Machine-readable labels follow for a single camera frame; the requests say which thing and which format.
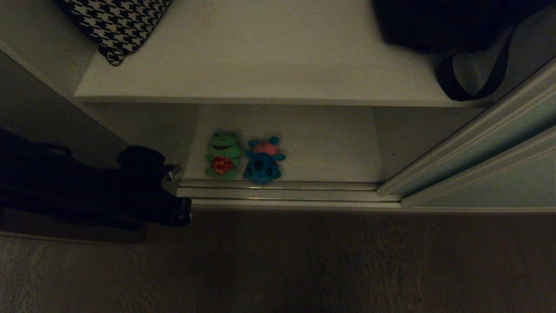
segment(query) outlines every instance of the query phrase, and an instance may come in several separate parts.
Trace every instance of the wooden floor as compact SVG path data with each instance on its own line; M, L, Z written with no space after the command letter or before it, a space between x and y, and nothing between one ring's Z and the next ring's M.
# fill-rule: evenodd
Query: wooden floor
M0 238L0 312L556 312L556 216L198 213L147 237Z

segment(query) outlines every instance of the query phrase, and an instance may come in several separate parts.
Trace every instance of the frog plush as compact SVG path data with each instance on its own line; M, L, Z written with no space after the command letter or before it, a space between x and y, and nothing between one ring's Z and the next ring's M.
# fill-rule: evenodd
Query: frog plush
M214 133L207 147L206 160L210 162L210 167L205 173L213 178L232 179L237 175L240 156L241 147L237 134Z
M278 137L272 137L267 142L249 141L251 150L245 150L245 156L249 163L243 174L255 184L265 185L274 179L280 178L282 173L278 168L277 161L286 159L286 156L278 153Z

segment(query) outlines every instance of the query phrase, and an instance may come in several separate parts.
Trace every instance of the shelf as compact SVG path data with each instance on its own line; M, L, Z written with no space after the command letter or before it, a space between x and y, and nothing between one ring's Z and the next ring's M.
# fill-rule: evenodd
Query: shelf
M369 0L174 1L113 67L94 56L82 102L477 106L447 98L432 58L385 44Z
M377 183L384 181L371 107L202 105L189 146L183 180L206 180L206 149L216 130L252 139L280 138L282 182ZM247 164L240 160L236 180Z

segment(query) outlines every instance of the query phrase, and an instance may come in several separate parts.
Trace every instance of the black backpack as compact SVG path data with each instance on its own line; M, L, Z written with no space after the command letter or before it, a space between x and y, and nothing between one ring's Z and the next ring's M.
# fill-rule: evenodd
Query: black backpack
M374 0L375 12L386 42L425 53L448 56L436 77L446 94L458 101L481 99L502 84L515 27L556 0ZM513 27L483 88L471 95L453 70L461 51L486 50L500 33Z

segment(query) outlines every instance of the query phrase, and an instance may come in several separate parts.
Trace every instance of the houndstooth bag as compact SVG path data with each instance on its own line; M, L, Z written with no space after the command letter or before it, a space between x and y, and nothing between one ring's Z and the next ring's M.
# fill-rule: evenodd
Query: houndstooth bag
M153 31L172 0L54 0L106 60L120 65Z

